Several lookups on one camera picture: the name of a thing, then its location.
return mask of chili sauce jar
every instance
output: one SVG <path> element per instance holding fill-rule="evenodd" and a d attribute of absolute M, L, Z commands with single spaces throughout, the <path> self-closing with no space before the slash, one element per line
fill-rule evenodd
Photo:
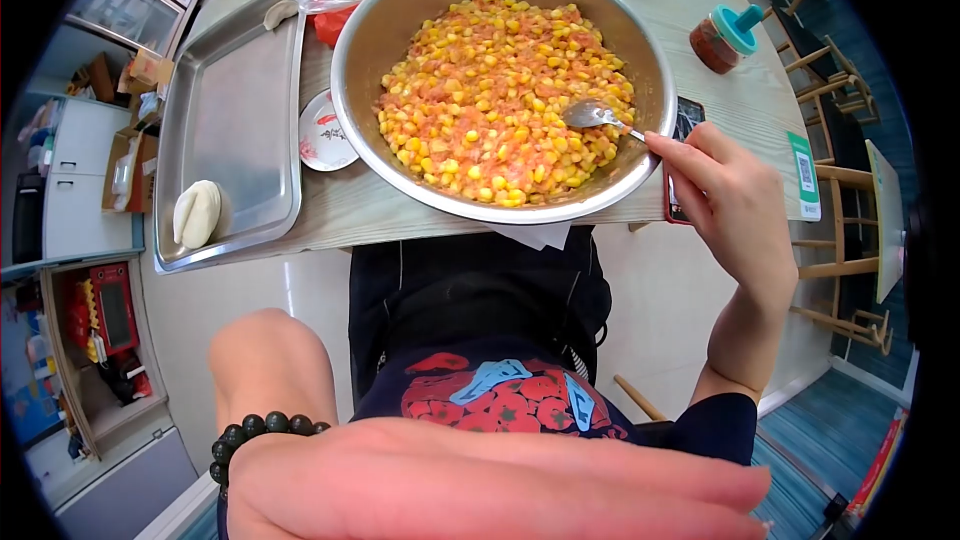
<path fill-rule="evenodd" d="M 690 32 L 690 46 L 703 65 L 726 74 L 744 57 L 757 52 L 757 37 L 751 30 L 763 19 L 763 9 L 751 4 L 742 13 L 718 4 Z"/>

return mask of metal tray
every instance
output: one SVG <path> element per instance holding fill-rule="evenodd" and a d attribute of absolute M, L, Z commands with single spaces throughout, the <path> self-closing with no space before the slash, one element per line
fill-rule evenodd
<path fill-rule="evenodd" d="M 298 95 L 306 17 L 263 28 L 279 0 L 255 0 L 190 42 L 167 96 L 153 193 L 157 273 L 286 234 L 301 209 Z M 216 182 L 227 218 L 196 250 L 174 243 L 177 198 L 197 180 Z"/>

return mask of green sign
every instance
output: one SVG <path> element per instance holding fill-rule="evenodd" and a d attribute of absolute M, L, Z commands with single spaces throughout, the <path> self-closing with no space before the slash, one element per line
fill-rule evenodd
<path fill-rule="evenodd" d="M 799 186 L 799 216 L 808 222 L 819 222 L 821 217 L 820 189 L 817 187 L 817 172 L 810 153 L 810 142 L 793 132 L 787 132 L 793 149 L 793 161 L 797 165 Z"/>

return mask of hand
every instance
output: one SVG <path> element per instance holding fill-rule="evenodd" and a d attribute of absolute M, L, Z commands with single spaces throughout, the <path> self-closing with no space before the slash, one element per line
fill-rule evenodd
<path fill-rule="evenodd" d="M 644 135 L 720 267 L 757 305 L 785 312 L 797 286 L 797 264 L 781 175 L 707 121 L 693 128 L 686 143 Z"/>
<path fill-rule="evenodd" d="M 765 468 L 553 434 L 477 433 L 397 417 L 311 437 L 269 433 L 229 466 L 231 540 L 736 538 Z"/>

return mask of small plate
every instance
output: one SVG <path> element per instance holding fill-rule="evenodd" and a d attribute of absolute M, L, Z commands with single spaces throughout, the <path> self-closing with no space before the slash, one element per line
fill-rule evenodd
<path fill-rule="evenodd" d="M 336 172 L 357 160 L 333 111 L 330 90 L 314 96 L 300 113 L 299 153 L 300 161 L 317 172 Z"/>

